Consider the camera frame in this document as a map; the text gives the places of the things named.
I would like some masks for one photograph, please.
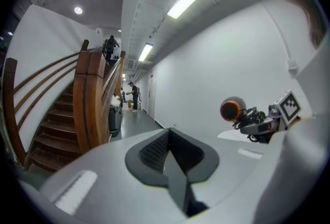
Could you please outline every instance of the wooden stair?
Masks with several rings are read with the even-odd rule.
[[[81,156],[73,118],[73,84],[69,85],[39,126],[28,166],[55,172]]]
[[[117,60],[110,60],[109,64],[105,64],[103,78],[105,78],[116,62]]]

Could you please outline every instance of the curved wooden banister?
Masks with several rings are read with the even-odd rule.
[[[42,86],[47,80],[49,80],[51,77],[55,76],[58,72],[65,69],[69,65],[72,65],[73,63],[77,62],[78,59],[72,60],[68,64],[65,64],[64,66],[60,67],[59,69],[53,71],[50,73],[47,77],[45,77],[43,80],[41,80],[37,85],[35,85],[22,99],[21,101],[16,105],[15,107],[15,114],[18,112],[18,110],[21,108],[21,106],[28,100],[28,98],[40,87]]]
[[[113,92],[120,79],[125,52],[103,78],[102,52],[82,52],[78,58],[73,85],[73,114],[82,153],[110,139],[108,113]]]
[[[17,60],[12,58],[6,59],[3,75],[2,97],[8,137],[17,156],[18,162],[23,166],[25,163],[25,150],[21,142],[14,113],[14,80],[16,66]]]
[[[119,64],[122,62],[122,58],[117,60],[117,62],[114,64],[112,69],[109,71],[109,73],[106,75],[106,77],[103,79],[103,88],[102,88],[102,94],[104,94],[105,89],[107,88],[107,85],[109,84],[110,79],[113,77],[115,71],[117,70]]]
[[[80,51],[86,51],[88,47],[89,41],[84,40],[81,50]],[[14,94],[20,90],[24,85],[26,85],[29,81],[31,81],[33,78],[41,74],[43,71],[49,69],[50,67],[68,59],[71,57],[74,57],[78,55],[78,53],[74,53],[70,56],[66,56],[64,58],[61,58],[45,67],[42,69],[36,71],[33,73],[31,76],[23,80],[19,85],[17,85],[14,88],[14,78],[15,78],[15,72],[16,72],[16,67],[17,67],[17,60],[12,59],[12,58],[7,58],[6,63],[5,63],[5,69],[4,69],[4,75],[3,75],[3,87],[2,87],[2,94],[3,94],[3,108],[4,108],[4,117],[5,117],[5,123],[6,123],[6,128],[8,132],[8,137],[10,140],[10,143],[12,145],[12,148],[15,152],[15,155],[17,156],[18,162],[24,166],[25,164],[25,157],[26,157],[26,152],[24,150],[20,135],[19,135],[19,129],[21,128],[22,124],[24,123],[25,119],[29,115],[30,111],[33,109],[35,104],[40,100],[40,98],[56,83],[58,82],[62,77],[64,77],[66,74],[68,74],[70,71],[76,68],[76,66],[70,68],[67,70],[65,73],[60,75],[58,78],[56,78],[51,84],[49,84],[42,92],[41,94],[33,101],[33,103],[29,106],[29,108],[26,110],[24,115],[22,116],[21,120],[17,124],[16,122],[16,117],[15,113],[19,110],[19,108],[26,102],[26,100],[42,85],[44,84],[47,80],[49,80],[51,77],[53,77],[56,73],[59,71],[65,69],[67,66],[70,66],[77,60],[73,60],[69,62],[68,64],[60,67],[53,73],[49,74],[47,77],[45,77],[42,81],[40,81],[32,90],[30,90],[27,95],[23,97],[23,99],[18,103],[16,108],[14,107]]]
[[[88,47],[88,44],[89,44],[89,41],[88,40],[84,40],[83,44],[82,44],[82,47],[81,47],[81,50],[80,51],[86,51],[87,50],[87,47]],[[14,88],[14,94],[17,93],[18,90],[20,90],[23,86],[25,86],[27,83],[29,83],[32,79],[34,79],[36,76],[38,76],[39,74],[41,74],[42,72],[44,72],[45,70],[49,69],[50,67],[66,60],[66,59],[69,59],[69,58],[72,58],[76,55],[79,55],[80,52],[77,52],[77,53],[74,53],[72,55],[69,55],[69,56],[66,56],[66,57],[63,57],[59,60],[56,60],[54,61],[53,63],[39,69],[38,71],[34,72],[31,76],[27,77],[26,79],[24,79],[20,84],[18,84],[15,88]]]
[[[33,107],[37,104],[37,102],[39,101],[39,99],[41,99],[41,97],[53,86],[55,85],[62,77],[64,77],[65,75],[67,75],[68,73],[70,73],[73,69],[75,69],[76,66],[70,68],[69,70],[65,71],[62,75],[60,75],[57,79],[55,79],[52,83],[50,83],[40,94],[39,96],[32,102],[32,104],[29,106],[29,108],[25,111],[24,115],[22,116],[22,118],[20,119],[19,123],[18,123],[18,129],[20,130],[21,126],[23,125],[25,119],[27,118],[27,116],[29,115],[30,111],[33,109]]]

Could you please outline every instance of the cardboard box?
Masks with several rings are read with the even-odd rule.
[[[134,104],[134,101],[130,99],[130,100],[128,101],[128,108],[131,108],[131,106],[130,106],[131,104],[133,105],[133,104]]]

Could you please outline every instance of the black rubber pad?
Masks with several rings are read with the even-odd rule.
[[[171,128],[133,146],[126,153],[125,164],[142,183],[168,187],[168,179],[162,172],[169,151],[187,176],[188,184],[207,180],[220,160],[209,145]]]

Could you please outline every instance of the hallway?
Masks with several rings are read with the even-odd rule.
[[[118,136],[113,137],[111,141],[128,138],[140,133],[161,129],[148,114],[143,110],[133,113],[124,103],[122,128]]]

